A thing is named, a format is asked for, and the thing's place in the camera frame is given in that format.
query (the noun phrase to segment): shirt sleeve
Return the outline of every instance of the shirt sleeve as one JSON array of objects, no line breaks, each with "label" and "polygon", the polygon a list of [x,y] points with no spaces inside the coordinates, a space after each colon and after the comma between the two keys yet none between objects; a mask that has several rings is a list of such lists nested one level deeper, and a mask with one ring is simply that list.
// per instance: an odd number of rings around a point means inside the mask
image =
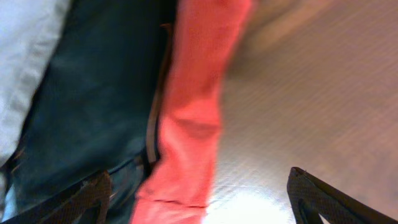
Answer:
[{"label": "shirt sleeve", "polygon": [[162,155],[133,224],[200,223],[215,174],[224,70],[251,0],[181,0],[159,125]]}]

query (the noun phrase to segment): dark green fabric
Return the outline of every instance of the dark green fabric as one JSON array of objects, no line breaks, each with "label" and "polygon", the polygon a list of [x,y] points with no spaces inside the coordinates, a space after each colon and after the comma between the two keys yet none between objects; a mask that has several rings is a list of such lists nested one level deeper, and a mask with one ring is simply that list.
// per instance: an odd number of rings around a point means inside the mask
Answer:
[{"label": "dark green fabric", "polygon": [[107,169],[113,190],[122,189],[108,221],[127,223],[142,181],[133,159],[145,146],[163,15],[156,0],[74,1],[11,164],[19,211]]}]

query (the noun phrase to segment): red cloth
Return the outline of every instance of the red cloth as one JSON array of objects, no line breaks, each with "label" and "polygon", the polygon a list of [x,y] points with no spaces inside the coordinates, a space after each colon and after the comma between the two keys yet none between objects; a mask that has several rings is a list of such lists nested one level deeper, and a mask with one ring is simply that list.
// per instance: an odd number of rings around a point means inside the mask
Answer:
[{"label": "red cloth", "polygon": [[221,81],[251,0],[180,0],[160,114],[162,155],[133,224],[200,223],[215,174]]}]

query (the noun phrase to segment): stainless steel surface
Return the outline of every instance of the stainless steel surface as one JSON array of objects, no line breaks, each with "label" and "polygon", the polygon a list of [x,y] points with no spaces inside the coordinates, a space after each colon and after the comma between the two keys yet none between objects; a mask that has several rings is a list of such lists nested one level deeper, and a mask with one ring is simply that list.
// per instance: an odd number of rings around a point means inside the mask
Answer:
[{"label": "stainless steel surface", "polygon": [[[292,166],[398,219],[397,11],[395,0],[335,1],[291,32],[270,29],[282,15],[245,36],[205,223],[294,223]],[[270,42],[270,30],[285,35]]]}]

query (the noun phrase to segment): textured metal surface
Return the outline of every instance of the textured metal surface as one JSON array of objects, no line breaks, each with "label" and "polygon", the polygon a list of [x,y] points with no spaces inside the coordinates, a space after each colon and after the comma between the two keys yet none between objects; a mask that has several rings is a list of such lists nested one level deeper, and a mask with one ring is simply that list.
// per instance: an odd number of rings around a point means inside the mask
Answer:
[{"label": "textured metal surface", "polygon": [[394,0],[335,1],[280,41],[262,32],[277,20],[244,38],[205,223],[294,223],[293,166],[398,219],[397,11]]}]

